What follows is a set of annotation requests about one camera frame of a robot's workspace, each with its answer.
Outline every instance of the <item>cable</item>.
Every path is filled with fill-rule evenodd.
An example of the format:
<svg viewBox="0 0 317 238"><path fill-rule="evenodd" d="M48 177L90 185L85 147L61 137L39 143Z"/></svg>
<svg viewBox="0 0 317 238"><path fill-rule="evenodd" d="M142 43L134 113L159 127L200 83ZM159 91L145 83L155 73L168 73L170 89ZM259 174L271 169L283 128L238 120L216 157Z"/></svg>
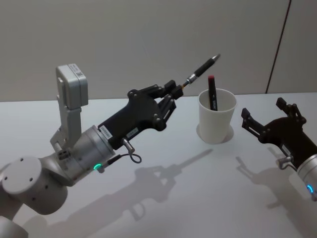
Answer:
<svg viewBox="0 0 317 238"><path fill-rule="evenodd" d="M139 155L137 155L137 154L132 154L132 155L130 155L130 154L123 154L123 155L121 155L121 156L122 156L122 157L123 157L123 156L130 156L130 159L131 159L134 163L136 163L136 164L139 164L139 163L142 162L142 157L139 156Z"/></svg>
<svg viewBox="0 0 317 238"><path fill-rule="evenodd" d="M280 169L281 169L281 170L284 170L284 169L286 169L287 167L291 167L293 170L297 171L297 169L296 169L293 165L286 165L286 166L284 166L284 167L281 167Z"/></svg>

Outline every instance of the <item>pen tip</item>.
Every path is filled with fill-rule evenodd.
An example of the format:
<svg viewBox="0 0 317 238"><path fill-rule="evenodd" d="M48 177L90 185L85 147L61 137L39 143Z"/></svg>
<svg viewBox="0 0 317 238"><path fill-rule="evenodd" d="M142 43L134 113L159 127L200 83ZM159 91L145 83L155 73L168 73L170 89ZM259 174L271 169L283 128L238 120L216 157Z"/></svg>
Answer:
<svg viewBox="0 0 317 238"><path fill-rule="evenodd" d="M220 58L220 54L218 54L218 55L212 57L212 59L213 59L215 62L216 62L219 58Z"/></svg>

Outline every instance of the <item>green led light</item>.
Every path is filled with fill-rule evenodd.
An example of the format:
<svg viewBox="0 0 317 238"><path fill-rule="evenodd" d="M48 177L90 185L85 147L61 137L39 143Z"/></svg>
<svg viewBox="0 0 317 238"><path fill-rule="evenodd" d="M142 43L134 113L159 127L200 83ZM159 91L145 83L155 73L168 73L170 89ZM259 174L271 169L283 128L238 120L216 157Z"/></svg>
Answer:
<svg viewBox="0 0 317 238"><path fill-rule="evenodd" d="M96 165L94 166L94 170L99 169L101 166L102 166L102 164L96 164Z"/></svg>

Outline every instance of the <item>marker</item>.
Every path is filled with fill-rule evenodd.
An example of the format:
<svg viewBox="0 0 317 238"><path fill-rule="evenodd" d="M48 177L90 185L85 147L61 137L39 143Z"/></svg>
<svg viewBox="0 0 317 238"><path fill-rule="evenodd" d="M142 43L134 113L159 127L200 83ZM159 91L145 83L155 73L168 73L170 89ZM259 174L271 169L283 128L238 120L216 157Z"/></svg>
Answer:
<svg viewBox="0 0 317 238"><path fill-rule="evenodd" d="M208 89L209 89L209 102L210 109L213 111L218 111L217 105L217 94L216 94L216 85L214 82L214 76L208 76Z"/></svg>

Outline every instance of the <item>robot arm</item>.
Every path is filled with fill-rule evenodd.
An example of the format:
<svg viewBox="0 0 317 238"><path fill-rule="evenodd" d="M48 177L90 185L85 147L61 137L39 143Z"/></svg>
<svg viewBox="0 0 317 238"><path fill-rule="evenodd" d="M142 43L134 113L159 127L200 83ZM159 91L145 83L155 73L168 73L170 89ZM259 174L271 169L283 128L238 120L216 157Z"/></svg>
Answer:
<svg viewBox="0 0 317 238"><path fill-rule="evenodd" d="M0 205L0 237L27 238L23 231L21 235L14 233L20 227L11 221L22 204L42 215L57 211L67 198L67 186L75 185L93 170L103 173L107 166L124 156L113 157L114 150L121 146L139 163L141 160L132 158L135 149L129 140L148 128L164 130L176 108L175 100L183 96L184 87L218 58L209 59L183 85L176 86L171 80L163 87L154 85L129 91L129 102L123 109L83 133L80 112L88 104L87 79L75 64L57 67L61 127L51 139L55 153L44 158L21 157L0 171L0 199L6 198Z"/></svg>
<svg viewBox="0 0 317 238"><path fill-rule="evenodd" d="M241 114L242 127L256 136L259 142L278 146L285 155L285 158L277 160L279 168L283 170L291 167L297 171L311 193L312 200L316 201L317 146L303 132L303 125L307 121L296 104L287 104L284 99L278 98L276 105L287 117L275 119L263 126L244 108Z"/></svg>

